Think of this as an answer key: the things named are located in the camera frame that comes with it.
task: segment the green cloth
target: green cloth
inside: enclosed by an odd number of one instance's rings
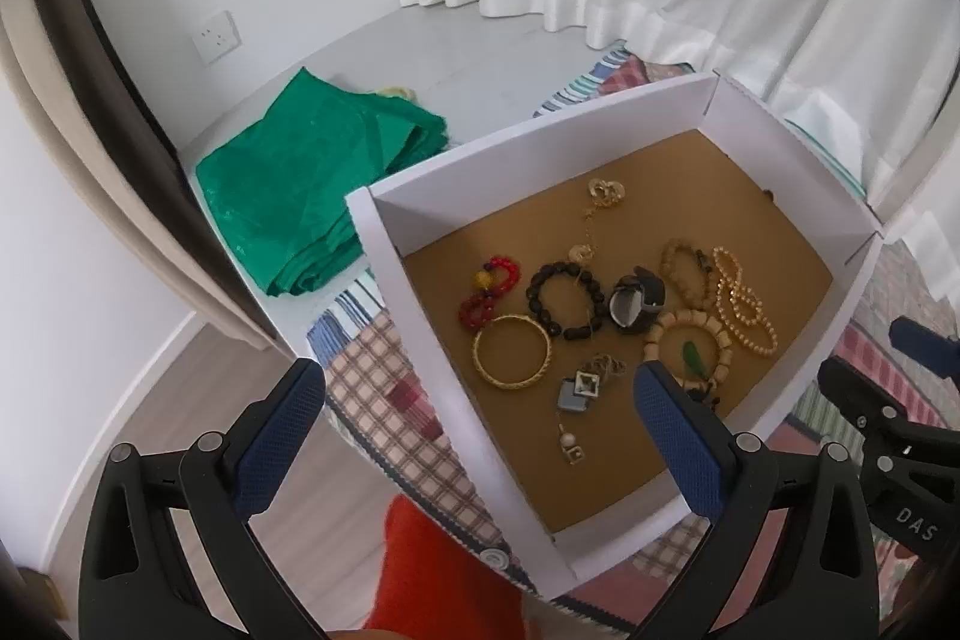
[[[242,134],[197,165],[220,233],[270,296],[317,290],[361,254],[344,196],[440,152],[443,118],[342,91],[302,68]]]

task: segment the brown cardboard bottom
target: brown cardboard bottom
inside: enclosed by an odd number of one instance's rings
[[[544,379],[529,389],[507,391],[486,383],[473,368],[473,335],[459,324],[457,309],[472,294],[472,276],[488,258],[509,256],[520,264],[520,283],[496,306],[496,314],[526,313],[524,289],[544,264],[566,260],[570,247],[586,241],[583,213],[590,206],[587,181],[618,180],[626,199],[601,210],[594,222],[599,252],[590,269],[608,295],[616,281],[645,266],[659,273],[661,250],[683,237],[709,252],[722,245],[744,268],[744,283],[762,299],[779,335],[779,354],[803,329],[832,282],[827,266],[768,196],[699,131],[688,131],[637,150],[587,175],[541,191],[464,226],[404,259],[416,294],[451,365],[472,396],[491,439],[550,533],[597,514],[640,488],[664,469],[632,405],[632,372],[643,360],[641,335],[621,335],[606,322],[591,340],[553,340],[554,357]],[[483,188],[482,182],[474,187]],[[680,272],[702,279],[693,259],[680,255]],[[587,293],[573,278],[557,276],[541,300],[563,327],[587,321]],[[666,308],[685,306],[667,286]],[[750,330],[764,343],[762,330]],[[716,347],[695,327],[670,330],[661,340],[661,360],[685,372],[680,348],[693,340],[712,369]],[[560,413],[560,380],[572,377],[592,354],[604,352],[629,367],[625,377],[603,386],[585,413]],[[544,343],[527,324],[497,324],[484,335],[487,370],[504,381],[529,376],[544,357]],[[765,375],[778,356],[762,359],[733,348],[730,376],[720,390],[723,417]],[[571,465],[560,451],[558,421],[577,437],[586,458]]]

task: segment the red beaded bracelet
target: red beaded bracelet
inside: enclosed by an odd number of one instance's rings
[[[493,277],[495,269],[503,269],[507,276],[499,283]],[[510,292],[520,282],[520,265],[504,256],[493,256],[473,276],[477,292],[460,305],[458,317],[464,328],[476,332],[493,319],[493,303]]]

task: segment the square pendant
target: square pendant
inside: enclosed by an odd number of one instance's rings
[[[574,391],[576,381],[566,378],[560,383],[560,396],[557,398],[557,407],[565,413],[584,413],[590,404],[590,400],[584,396],[578,396]]]
[[[573,392],[577,396],[586,396],[588,399],[597,399],[600,396],[600,375],[592,372],[578,371],[573,379]]]
[[[587,454],[584,453],[584,449],[579,447],[579,445],[573,445],[569,448],[560,447],[563,450],[563,456],[566,456],[566,460],[571,464],[576,464],[579,461],[584,461],[587,458]]]

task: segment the beige beaded bracelet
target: beige beaded bracelet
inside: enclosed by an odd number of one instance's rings
[[[733,266],[733,274],[723,267],[722,260],[726,258],[728,263]],[[760,301],[754,291],[746,285],[743,285],[743,266],[736,256],[725,247],[714,247],[713,249],[713,271],[716,273],[716,303],[715,309],[717,316],[724,326],[730,329],[737,342],[743,345],[747,350],[757,354],[757,356],[771,357],[776,353],[779,346],[779,340],[776,338],[776,330],[770,319],[763,314],[763,302]],[[733,317],[725,313],[724,298],[730,302],[733,310]],[[751,317],[746,316],[741,310],[738,302],[742,302],[754,311]],[[767,333],[770,339],[769,347],[760,345],[750,339],[744,330],[736,325],[736,321],[744,326],[760,326]]]
[[[677,273],[675,264],[677,253],[680,251],[690,253],[697,260],[697,263],[703,265],[702,259],[706,258],[706,254],[693,242],[690,242],[689,239],[670,239],[670,242],[664,245],[664,256],[661,258],[661,278],[670,281],[670,284],[677,289],[680,298],[690,309],[712,310],[713,297],[716,295],[716,281],[714,280],[716,272],[709,268],[704,269],[707,280],[704,282],[703,292],[698,292]]]
[[[696,326],[703,329],[716,340],[719,351],[717,366],[714,367],[713,373],[707,381],[675,378],[677,383],[683,390],[713,391],[717,389],[717,386],[720,386],[730,374],[730,362],[733,360],[731,345],[733,343],[730,335],[723,330],[720,321],[713,316],[709,316],[703,310],[678,310],[675,313],[661,313],[656,319],[656,323],[647,332],[646,344],[643,346],[643,360],[645,362],[659,360],[659,340],[670,329],[677,326]]]

